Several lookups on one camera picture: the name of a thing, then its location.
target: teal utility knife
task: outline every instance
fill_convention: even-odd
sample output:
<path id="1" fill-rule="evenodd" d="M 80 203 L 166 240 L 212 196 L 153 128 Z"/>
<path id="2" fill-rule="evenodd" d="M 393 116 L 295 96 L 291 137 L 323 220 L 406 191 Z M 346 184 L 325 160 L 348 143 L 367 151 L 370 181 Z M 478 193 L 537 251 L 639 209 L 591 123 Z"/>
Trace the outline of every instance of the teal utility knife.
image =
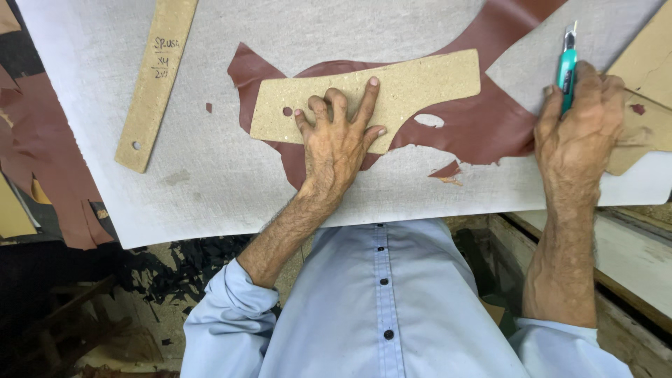
<path id="1" fill-rule="evenodd" d="M 577 64 L 577 22 L 567 26 L 564 30 L 564 52 L 560 55 L 560 67 L 558 69 L 558 86 L 562 89 L 562 113 L 572 106 L 574 96 L 574 66 Z"/>

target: leather piece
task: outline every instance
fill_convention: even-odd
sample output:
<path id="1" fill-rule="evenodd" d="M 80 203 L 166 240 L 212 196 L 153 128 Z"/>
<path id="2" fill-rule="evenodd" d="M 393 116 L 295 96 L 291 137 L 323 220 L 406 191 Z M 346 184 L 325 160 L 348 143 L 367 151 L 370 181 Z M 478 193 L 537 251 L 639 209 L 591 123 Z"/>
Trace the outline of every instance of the leather piece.
<path id="1" fill-rule="evenodd" d="M 460 166 L 458 165 L 458 162 L 453 160 L 452 163 L 448 164 L 447 166 L 439 169 L 438 171 L 432 173 L 428 177 L 436 177 L 436 178 L 449 178 L 452 176 L 455 176 L 456 174 L 459 174 L 461 172 Z"/>
<path id="2" fill-rule="evenodd" d="M 409 144 L 423 145 L 451 152 L 461 161 L 471 164 L 490 164 L 502 157 L 530 154 L 534 150 L 532 130 L 536 116 L 499 88 L 485 71 L 512 44 L 536 28 L 565 1 L 488 0 L 461 35 L 430 54 L 476 48 L 481 69 L 480 94 L 419 110 L 401 126 L 392 140 L 390 150 Z M 336 75 L 389 64 L 392 63 L 329 61 L 311 66 L 295 77 Z M 229 65 L 228 74 L 241 97 L 241 127 L 249 133 L 259 84 L 264 79 L 286 76 L 242 43 Z M 433 114 L 443 119 L 445 124 L 441 128 L 420 124 L 414 120 L 418 114 Z M 266 143 L 280 152 L 287 179 L 298 190 L 305 180 L 303 146 Z M 367 165 L 363 165 L 362 169 L 368 169 L 380 157 L 369 155 L 372 154 L 367 154 Z M 448 167 L 442 168 L 440 172 L 451 170 Z"/>
<path id="3" fill-rule="evenodd" d="M 282 79 L 286 76 L 244 43 L 238 45 L 236 54 L 226 72 L 233 79 L 241 99 L 239 115 L 241 128 L 249 134 L 261 81 L 264 79 Z M 303 181 L 306 180 L 306 151 L 303 145 L 272 141 L 264 141 L 264 143 L 280 153 L 287 181 L 299 190 Z M 367 153 L 360 170 L 369 169 L 379 157 L 379 154 Z"/>
<path id="4" fill-rule="evenodd" d="M 33 176 L 39 180 L 69 247 L 93 249 L 113 240 L 97 219 L 91 221 L 89 200 L 102 199 L 49 78 L 40 73 L 14 83 L 8 77 L 0 67 L 0 108 L 13 123 L 10 128 L 0 118 L 3 173 L 31 197 Z"/>

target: hole in template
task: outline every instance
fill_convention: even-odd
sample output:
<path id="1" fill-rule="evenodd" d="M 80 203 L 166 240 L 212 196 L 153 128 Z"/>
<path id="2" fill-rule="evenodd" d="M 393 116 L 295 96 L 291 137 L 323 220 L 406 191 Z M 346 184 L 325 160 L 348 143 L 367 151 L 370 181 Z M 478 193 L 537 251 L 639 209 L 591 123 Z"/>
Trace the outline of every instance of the hole in template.
<path id="1" fill-rule="evenodd" d="M 433 114 L 418 114 L 414 117 L 415 122 L 429 127 L 444 127 L 446 124 L 441 117 Z"/>

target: table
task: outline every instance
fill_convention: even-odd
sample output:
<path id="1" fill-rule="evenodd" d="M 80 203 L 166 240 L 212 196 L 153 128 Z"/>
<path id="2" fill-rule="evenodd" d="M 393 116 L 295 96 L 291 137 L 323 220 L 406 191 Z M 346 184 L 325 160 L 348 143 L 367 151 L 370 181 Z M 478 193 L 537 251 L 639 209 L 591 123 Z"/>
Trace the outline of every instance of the table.
<path id="1" fill-rule="evenodd" d="M 138 174 L 117 164 L 114 153 L 154 1 L 17 2 L 125 248 L 254 233 L 296 192 L 279 154 L 239 127 L 238 94 L 226 74 L 239 42 L 290 77 L 321 61 L 402 61 L 449 43 L 482 5 L 200 0 L 148 169 Z M 554 81 L 566 25 L 579 21 L 580 59 L 604 70 L 662 2 L 570 0 L 487 73 L 537 112 L 542 88 Z M 391 151 L 359 174 L 325 226 L 544 208 L 533 156 L 460 164 L 463 186 L 426 177 L 454 158 L 428 147 Z M 600 205 L 665 202 L 670 166 L 672 153 L 652 152 L 623 176 L 606 174 Z"/>

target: rolled-up sleeve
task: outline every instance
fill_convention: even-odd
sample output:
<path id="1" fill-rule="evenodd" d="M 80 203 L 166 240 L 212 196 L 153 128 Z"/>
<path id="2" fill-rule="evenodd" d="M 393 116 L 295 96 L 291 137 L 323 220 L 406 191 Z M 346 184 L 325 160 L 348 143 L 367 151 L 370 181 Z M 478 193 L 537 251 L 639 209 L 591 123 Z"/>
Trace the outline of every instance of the rolled-up sleeve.
<path id="1" fill-rule="evenodd" d="M 509 343 L 530 377 L 632 377 L 628 365 L 597 344 L 597 330 L 520 318 Z"/>
<path id="2" fill-rule="evenodd" d="M 276 324 L 275 289 L 255 286 L 234 259 L 215 274 L 184 323 L 181 377 L 256 377 Z"/>

